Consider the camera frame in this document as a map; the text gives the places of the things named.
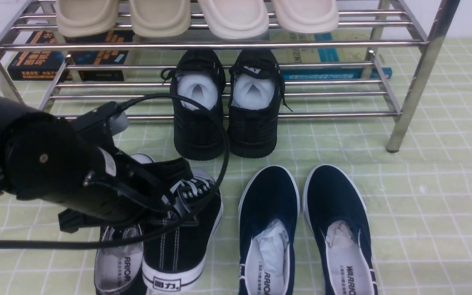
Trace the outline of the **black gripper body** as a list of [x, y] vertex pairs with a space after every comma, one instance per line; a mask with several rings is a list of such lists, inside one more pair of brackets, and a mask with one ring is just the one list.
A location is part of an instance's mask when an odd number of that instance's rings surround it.
[[171, 189], [192, 170], [184, 158], [142, 163], [117, 148], [87, 147], [58, 155], [60, 230], [126, 227], [177, 209], [188, 213]]

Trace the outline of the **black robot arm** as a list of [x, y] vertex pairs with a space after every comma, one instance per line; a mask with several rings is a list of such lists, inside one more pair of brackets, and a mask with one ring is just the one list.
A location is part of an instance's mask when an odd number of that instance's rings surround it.
[[0, 97], [0, 195], [64, 207], [58, 219], [66, 233], [189, 213], [173, 192], [193, 177], [191, 166], [118, 149], [113, 136], [129, 125], [124, 111], [111, 101], [66, 120]]

